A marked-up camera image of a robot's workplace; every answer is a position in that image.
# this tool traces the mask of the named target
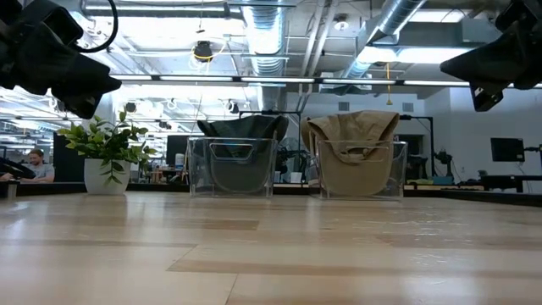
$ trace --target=tan fabric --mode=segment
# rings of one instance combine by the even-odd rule
[[[398,123],[399,114],[372,110],[304,119],[301,135],[311,153],[318,153],[324,187],[344,196],[382,191],[390,176]]]

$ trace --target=man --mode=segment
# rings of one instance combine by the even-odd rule
[[[41,149],[32,149],[28,154],[30,164],[25,166],[31,169],[36,177],[34,179],[21,178],[23,182],[53,182],[54,167],[51,164],[43,163],[43,152]]]

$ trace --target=black monitor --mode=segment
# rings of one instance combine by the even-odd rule
[[[166,150],[166,162],[169,166],[175,166],[175,154],[186,154],[189,136],[168,136]]]
[[[85,174],[85,157],[76,150],[69,149],[65,136],[53,136],[53,164],[55,182],[83,182]]]
[[[525,162],[523,139],[491,138],[493,162]]]

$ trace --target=transparent plastic container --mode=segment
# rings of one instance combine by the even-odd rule
[[[191,196],[271,197],[277,146],[272,139],[189,138]]]
[[[308,186],[322,199],[400,200],[406,166],[406,142],[319,141]]]

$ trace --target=silver duct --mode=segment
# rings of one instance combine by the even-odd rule
[[[364,37],[365,43],[373,42],[384,36],[397,35],[402,28],[407,24],[408,20],[416,13],[416,11],[422,7],[427,0],[386,0],[382,7],[382,13],[380,14],[378,23],[374,26],[370,33],[366,33]],[[360,58],[362,54],[362,48],[357,58],[350,64],[350,66],[343,72],[343,78],[361,78],[371,63],[365,63]]]
[[[252,59],[254,73],[258,76],[280,76],[284,73],[285,61],[265,58],[282,51],[285,37],[285,9],[269,6],[244,7],[246,39],[249,52],[262,55]],[[278,86],[258,88],[260,110],[285,110],[285,89]]]

